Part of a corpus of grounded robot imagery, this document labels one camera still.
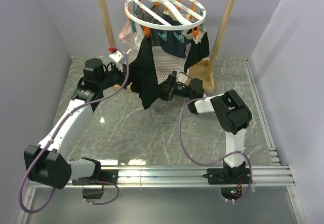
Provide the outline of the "black boxer underwear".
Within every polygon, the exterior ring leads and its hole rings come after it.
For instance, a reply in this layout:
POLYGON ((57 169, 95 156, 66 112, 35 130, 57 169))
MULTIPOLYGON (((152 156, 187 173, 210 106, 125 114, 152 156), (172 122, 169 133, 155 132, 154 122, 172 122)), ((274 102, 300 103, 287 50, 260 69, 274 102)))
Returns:
POLYGON ((152 54, 152 44, 150 37, 144 37, 136 59, 129 65, 128 84, 131 91, 138 94, 144 109, 159 99, 161 93, 158 88, 157 74, 152 54))

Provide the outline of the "white round clip hanger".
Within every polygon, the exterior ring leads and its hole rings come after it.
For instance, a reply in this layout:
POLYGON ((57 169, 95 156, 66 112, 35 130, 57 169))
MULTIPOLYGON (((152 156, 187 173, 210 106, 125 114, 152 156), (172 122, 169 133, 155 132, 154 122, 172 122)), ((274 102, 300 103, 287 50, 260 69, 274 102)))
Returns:
POLYGON ((185 30, 192 31, 194 38, 200 32, 203 32, 206 19, 205 7, 196 0, 126 0, 124 5, 125 15, 131 23, 132 29, 135 29, 135 23, 143 26, 146 37, 150 35, 149 30, 182 30, 184 35, 185 30), (158 16, 151 11, 151 7, 156 5, 162 16, 158 16), (145 10, 158 20, 162 25, 145 22, 136 17, 136 14, 145 10))

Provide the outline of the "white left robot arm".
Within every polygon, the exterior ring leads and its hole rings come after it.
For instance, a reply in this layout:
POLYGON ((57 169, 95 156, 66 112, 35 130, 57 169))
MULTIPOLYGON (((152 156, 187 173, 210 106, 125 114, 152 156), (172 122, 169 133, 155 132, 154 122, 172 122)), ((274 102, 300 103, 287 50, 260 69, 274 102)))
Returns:
POLYGON ((104 90, 116 84, 126 86, 128 56, 112 54, 110 59, 108 65, 98 58, 85 62, 83 76, 62 117, 43 140, 25 149, 24 181, 30 180, 55 189, 62 189, 69 181, 81 178, 92 185, 101 181, 99 161, 91 158, 68 161, 65 156, 83 124, 93 115, 100 102, 106 99, 104 90))

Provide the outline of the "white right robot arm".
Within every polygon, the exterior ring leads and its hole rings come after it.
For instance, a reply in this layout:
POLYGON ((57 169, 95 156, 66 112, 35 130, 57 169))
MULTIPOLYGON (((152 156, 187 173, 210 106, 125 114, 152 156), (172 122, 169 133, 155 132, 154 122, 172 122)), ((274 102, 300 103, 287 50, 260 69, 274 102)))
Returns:
POLYGON ((211 173, 223 183, 235 183, 242 176, 247 176, 244 157, 245 134, 252 120, 252 113, 238 93, 231 89, 223 94, 207 96, 203 89, 203 81, 192 78, 189 85, 177 81, 176 72, 159 86, 159 97, 164 101, 171 101, 173 96, 189 99, 186 108, 193 114, 214 112, 225 131, 226 153, 223 168, 219 173, 211 173))

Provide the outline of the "pink white hanging underwear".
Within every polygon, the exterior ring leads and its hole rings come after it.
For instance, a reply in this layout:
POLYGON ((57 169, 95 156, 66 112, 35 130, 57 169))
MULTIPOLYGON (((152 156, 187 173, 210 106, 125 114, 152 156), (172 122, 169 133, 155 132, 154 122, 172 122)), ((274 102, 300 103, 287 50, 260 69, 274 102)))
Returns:
POLYGON ((133 54, 139 52, 141 42, 144 38, 144 31, 137 23, 135 23, 135 30, 133 32, 130 21, 127 21, 118 35, 120 42, 126 45, 133 54))

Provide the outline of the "navy hanging underwear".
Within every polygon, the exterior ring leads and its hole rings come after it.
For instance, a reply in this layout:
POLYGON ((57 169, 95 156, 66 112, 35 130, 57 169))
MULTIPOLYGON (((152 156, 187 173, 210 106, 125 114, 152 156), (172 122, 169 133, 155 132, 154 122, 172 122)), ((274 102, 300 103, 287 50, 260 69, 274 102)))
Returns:
POLYGON ((164 52, 182 59, 187 57, 186 46, 189 40, 183 35, 182 30, 158 30, 157 38, 164 52))

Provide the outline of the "black hanging underwear white band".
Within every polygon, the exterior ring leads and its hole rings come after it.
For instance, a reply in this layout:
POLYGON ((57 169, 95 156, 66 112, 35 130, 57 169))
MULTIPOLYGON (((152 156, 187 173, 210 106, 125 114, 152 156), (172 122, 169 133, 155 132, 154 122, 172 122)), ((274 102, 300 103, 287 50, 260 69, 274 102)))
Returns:
POLYGON ((187 59, 184 64, 184 72, 187 73, 187 70, 190 67, 209 56, 210 46, 208 33, 205 28, 203 32, 200 32, 196 38, 194 38, 192 31, 189 32, 188 30, 185 30, 185 32, 187 32, 187 34, 184 33, 184 36, 191 44, 187 59))

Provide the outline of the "grey striped hanging underwear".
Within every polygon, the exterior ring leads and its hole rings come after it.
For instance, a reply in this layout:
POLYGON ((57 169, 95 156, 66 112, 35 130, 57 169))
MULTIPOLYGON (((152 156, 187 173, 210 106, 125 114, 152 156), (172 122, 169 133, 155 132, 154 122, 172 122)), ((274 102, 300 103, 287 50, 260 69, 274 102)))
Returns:
MULTIPOLYGON (((154 5, 154 6, 151 7, 151 11, 154 12, 154 13, 156 13, 159 17, 163 15, 163 13, 161 12, 161 10, 156 5, 154 5)), ((160 23, 158 20, 156 20, 152 15, 150 15, 145 10, 139 11, 136 14, 136 17, 138 19, 140 19, 140 20, 145 21, 145 22, 162 25, 162 23, 160 23)))

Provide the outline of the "white perforated plastic basket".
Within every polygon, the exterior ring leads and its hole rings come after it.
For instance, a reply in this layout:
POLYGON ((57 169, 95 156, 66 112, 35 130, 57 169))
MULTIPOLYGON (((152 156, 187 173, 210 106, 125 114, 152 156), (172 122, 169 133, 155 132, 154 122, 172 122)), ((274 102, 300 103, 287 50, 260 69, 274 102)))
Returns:
POLYGON ((168 78, 173 71, 184 72, 184 64, 186 59, 172 56, 163 51, 161 47, 152 47, 154 65, 157 74, 158 84, 168 78))

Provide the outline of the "wooden hanger rack frame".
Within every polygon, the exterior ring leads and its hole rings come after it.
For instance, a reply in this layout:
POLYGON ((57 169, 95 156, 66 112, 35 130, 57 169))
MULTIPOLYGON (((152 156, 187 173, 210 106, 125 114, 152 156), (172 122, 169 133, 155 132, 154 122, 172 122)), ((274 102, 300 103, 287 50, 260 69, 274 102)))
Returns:
MULTIPOLYGON (((99 9, 101 11, 104 27, 106 30, 107 38, 109 45, 115 46, 115 38, 113 34, 113 29, 109 17, 109 12, 107 8, 107 2, 106 0, 97 0, 99 9)), ((215 66, 217 55, 228 25, 228 21, 232 12, 232 8, 234 5, 235 0, 227 0, 226 7, 223 13, 223 17, 221 19, 216 40, 214 42, 214 46, 211 52, 211 55, 207 59, 203 59, 200 61, 196 66, 193 67, 193 72, 191 75, 198 75, 200 79, 203 80, 204 82, 204 88, 207 90, 214 90, 215 89, 215 84, 214 84, 214 77, 212 70, 215 66)))

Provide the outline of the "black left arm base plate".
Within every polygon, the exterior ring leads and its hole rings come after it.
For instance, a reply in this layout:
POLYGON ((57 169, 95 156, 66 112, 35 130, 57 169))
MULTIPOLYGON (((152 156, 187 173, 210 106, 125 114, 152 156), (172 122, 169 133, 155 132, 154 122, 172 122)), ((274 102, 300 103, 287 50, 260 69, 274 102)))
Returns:
POLYGON ((77 180, 73 180, 72 184, 78 185, 78 186, 96 185, 96 184, 99 185, 100 183, 97 183, 97 181, 117 184, 117 180, 118 180, 118 170, 117 169, 109 169, 109 170, 101 170, 99 176, 95 180, 90 180, 88 178, 77 179, 77 180))

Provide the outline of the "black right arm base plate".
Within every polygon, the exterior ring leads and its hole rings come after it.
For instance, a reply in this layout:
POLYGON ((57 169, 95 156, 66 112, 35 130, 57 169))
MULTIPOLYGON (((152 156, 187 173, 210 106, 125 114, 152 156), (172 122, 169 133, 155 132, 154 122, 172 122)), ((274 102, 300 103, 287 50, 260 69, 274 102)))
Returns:
POLYGON ((245 165, 239 167, 223 167, 223 168, 208 168, 207 173, 202 175, 208 180, 209 185, 235 185, 241 182, 242 184, 249 184, 250 169, 245 165))

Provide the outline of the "aluminium mounting rail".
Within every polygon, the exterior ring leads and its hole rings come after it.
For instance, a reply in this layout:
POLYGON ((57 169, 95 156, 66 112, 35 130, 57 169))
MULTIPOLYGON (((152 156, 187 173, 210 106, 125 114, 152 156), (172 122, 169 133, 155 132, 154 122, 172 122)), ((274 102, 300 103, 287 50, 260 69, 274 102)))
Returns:
MULTIPOLYGON (((216 187, 203 177, 208 167, 185 166, 104 166, 104 172, 117 170, 116 184, 120 188, 194 188, 216 187)), ((288 166, 269 165, 252 167, 252 185, 255 187, 294 186, 288 166)))

